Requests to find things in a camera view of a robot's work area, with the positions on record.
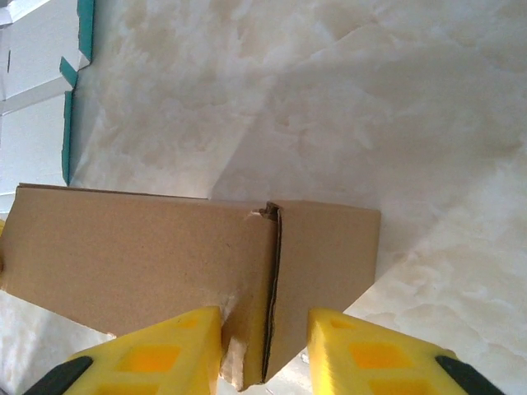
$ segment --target white marble surface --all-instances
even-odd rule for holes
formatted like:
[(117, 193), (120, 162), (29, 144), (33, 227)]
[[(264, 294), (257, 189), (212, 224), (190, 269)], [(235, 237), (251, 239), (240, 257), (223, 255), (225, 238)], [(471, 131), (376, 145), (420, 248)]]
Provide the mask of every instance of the white marble surface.
[[(348, 312), (527, 392), (525, 0), (97, 6), (75, 185), (379, 208), (378, 281)], [(11, 393), (104, 339), (0, 303)], [(249, 393), (310, 393), (306, 361)]]

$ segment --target teal edge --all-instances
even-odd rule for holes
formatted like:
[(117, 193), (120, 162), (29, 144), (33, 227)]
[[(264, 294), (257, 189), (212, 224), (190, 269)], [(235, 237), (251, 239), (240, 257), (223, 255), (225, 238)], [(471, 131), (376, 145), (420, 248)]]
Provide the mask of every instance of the teal edge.
[(63, 179), (66, 185), (69, 185), (69, 150), (72, 134), (72, 108), (73, 108), (73, 90), (77, 84), (77, 72), (65, 58), (60, 59), (60, 72), (72, 86), (70, 91), (64, 93), (64, 139), (62, 151)]
[(93, 15), (95, 0), (78, 0), (77, 14), (79, 16), (79, 50), (91, 62), (93, 40)]

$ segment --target brown cardboard box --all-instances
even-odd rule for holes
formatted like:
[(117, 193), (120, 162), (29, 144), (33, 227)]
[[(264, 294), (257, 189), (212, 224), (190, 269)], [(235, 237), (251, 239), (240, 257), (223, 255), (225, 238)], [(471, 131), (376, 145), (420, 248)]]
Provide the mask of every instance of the brown cardboard box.
[(373, 283), (379, 225), (377, 211), (322, 203), (21, 185), (1, 287), (115, 335), (219, 305), (222, 376), (241, 390), (305, 346), (308, 308), (344, 310)]

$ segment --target cardboard flap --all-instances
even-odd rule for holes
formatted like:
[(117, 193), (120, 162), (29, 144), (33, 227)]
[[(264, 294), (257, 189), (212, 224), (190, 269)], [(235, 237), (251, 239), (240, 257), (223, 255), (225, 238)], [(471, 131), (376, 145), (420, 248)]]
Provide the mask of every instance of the cardboard flap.
[(222, 374), (247, 386), (262, 380), (276, 229), (247, 203), (20, 186), (1, 287), (118, 336), (218, 305)]
[(374, 210), (314, 202), (271, 207), (277, 210), (280, 245), (266, 380), (307, 344), (308, 309), (344, 311), (373, 284), (380, 231), (380, 212)]

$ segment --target cardboard box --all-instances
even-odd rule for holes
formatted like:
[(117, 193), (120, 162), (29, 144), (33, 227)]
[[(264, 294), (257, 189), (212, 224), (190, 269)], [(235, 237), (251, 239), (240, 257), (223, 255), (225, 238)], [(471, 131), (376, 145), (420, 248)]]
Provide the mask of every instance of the cardboard box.
[(1, 288), (115, 335), (219, 305), (222, 376), (241, 390), (305, 347), (309, 308), (371, 286), (379, 227), (377, 211), (322, 203), (21, 185)]
[(0, 215), (20, 182), (68, 184), (72, 91), (91, 61), (93, 13), (94, 0), (0, 8)]

